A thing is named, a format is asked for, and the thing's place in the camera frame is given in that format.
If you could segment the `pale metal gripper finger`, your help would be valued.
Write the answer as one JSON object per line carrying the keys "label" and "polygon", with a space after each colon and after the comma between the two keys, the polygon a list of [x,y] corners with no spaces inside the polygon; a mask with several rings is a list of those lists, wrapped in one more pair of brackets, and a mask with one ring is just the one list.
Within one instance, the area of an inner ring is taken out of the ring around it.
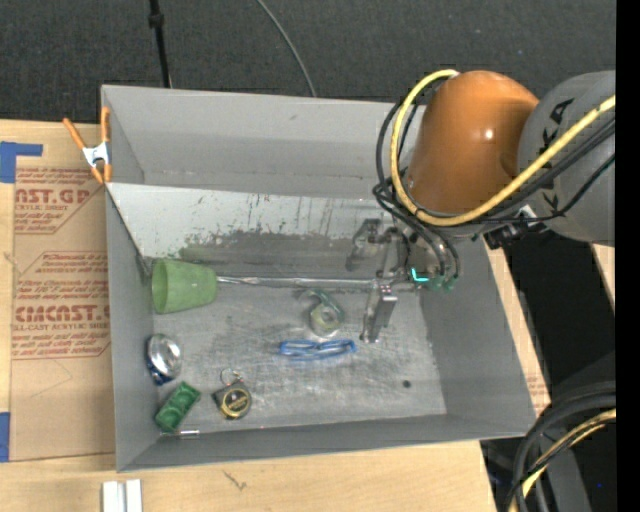
{"label": "pale metal gripper finger", "polygon": [[366,219],[352,237],[352,249],[346,259],[345,267],[348,271],[356,270],[362,262],[375,256],[378,252],[380,239],[380,219]]}
{"label": "pale metal gripper finger", "polygon": [[378,283],[370,290],[363,317],[361,340],[377,343],[382,329],[390,322],[398,297],[389,284]]}

